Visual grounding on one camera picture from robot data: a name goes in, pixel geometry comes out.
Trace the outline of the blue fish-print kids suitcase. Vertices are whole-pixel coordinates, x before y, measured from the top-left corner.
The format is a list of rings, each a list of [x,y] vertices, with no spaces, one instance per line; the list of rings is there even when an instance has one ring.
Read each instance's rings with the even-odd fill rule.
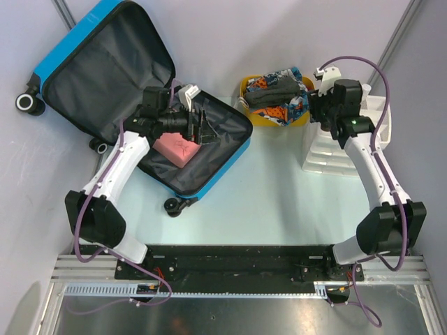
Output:
[[[147,87],[179,91],[175,64],[145,9],[134,1],[100,1],[35,67],[16,108],[38,116],[51,107],[91,136],[91,148],[114,144],[119,121]],[[170,189],[169,216],[199,201],[248,148],[252,123],[205,91],[193,99],[218,141],[204,144],[182,168],[151,150],[139,168]]]

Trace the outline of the grey dotted socks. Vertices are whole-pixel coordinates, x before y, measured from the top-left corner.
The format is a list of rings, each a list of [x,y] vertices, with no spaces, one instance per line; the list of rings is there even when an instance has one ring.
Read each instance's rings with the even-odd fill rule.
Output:
[[[299,83],[292,77],[286,77],[266,89],[247,91],[244,99],[249,107],[275,107],[289,103],[296,96],[300,96],[301,93],[302,90]]]

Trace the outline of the pink cloth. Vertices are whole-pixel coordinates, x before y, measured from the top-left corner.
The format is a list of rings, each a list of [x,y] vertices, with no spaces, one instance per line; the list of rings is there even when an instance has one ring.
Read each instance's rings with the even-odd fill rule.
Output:
[[[180,133],[164,133],[153,149],[178,168],[183,168],[199,151],[201,145],[185,140]]]

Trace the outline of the white plastic drawer organizer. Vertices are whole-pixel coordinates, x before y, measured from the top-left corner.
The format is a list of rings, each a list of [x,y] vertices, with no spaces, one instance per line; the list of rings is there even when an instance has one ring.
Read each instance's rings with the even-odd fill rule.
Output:
[[[368,95],[362,102],[361,115],[368,116],[377,124],[386,98],[384,96]],[[387,109],[385,119],[379,129],[379,139],[382,149],[385,149],[391,141],[392,119],[390,107]],[[302,137],[302,169],[307,172],[319,174],[331,174],[344,177],[358,177],[358,173],[352,160],[346,152],[334,141],[329,132],[322,131],[320,124],[307,122]]]

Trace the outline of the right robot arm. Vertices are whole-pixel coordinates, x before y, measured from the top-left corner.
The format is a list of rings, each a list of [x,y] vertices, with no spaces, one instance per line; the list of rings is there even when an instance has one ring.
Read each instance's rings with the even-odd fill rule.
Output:
[[[347,265],[374,258],[385,260],[389,253],[399,253],[397,264],[383,263],[389,270],[398,271],[418,238],[427,209],[400,186],[383,155],[378,127],[361,115],[361,83],[338,77],[318,80],[319,89],[308,93],[312,119],[330,132],[352,160],[369,202],[369,213],[355,234],[335,244],[333,256],[322,262],[323,274],[338,280],[347,272]]]

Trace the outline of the yellow plastic basket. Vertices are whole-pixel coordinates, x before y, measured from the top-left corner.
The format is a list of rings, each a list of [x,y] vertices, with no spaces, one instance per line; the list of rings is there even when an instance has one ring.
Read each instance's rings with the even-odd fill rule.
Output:
[[[249,80],[256,79],[259,75],[250,75],[244,77],[240,83],[240,96],[237,98],[234,108],[242,112],[253,124],[253,126],[263,126],[263,127],[278,127],[275,122],[272,122],[266,118],[263,118],[257,114],[250,112],[248,105],[244,100],[244,95],[246,92],[246,86]],[[304,126],[309,121],[309,113],[304,113],[298,120],[294,121],[290,127],[300,127]]]

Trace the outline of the lilac cosmetic tube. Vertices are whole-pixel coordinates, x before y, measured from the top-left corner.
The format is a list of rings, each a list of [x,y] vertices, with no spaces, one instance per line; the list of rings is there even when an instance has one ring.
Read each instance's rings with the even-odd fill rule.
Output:
[[[366,83],[362,84],[362,98],[361,98],[362,103],[364,101],[366,101],[371,90],[372,90],[372,87],[369,84],[366,84]]]

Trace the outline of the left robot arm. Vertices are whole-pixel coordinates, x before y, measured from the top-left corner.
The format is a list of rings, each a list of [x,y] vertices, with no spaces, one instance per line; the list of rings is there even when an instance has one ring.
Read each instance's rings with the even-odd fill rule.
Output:
[[[79,261],[81,239],[99,246],[121,260],[130,261],[129,269],[138,278],[150,277],[154,261],[146,257],[147,246],[127,229],[117,201],[132,172],[164,133],[179,133],[196,144],[218,141],[204,110],[195,110],[193,99],[198,86],[188,84],[178,92],[180,108],[169,108],[169,93],[147,87],[141,104],[119,123],[119,137],[103,166],[81,191],[69,191],[65,205],[74,236],[74,251]]]

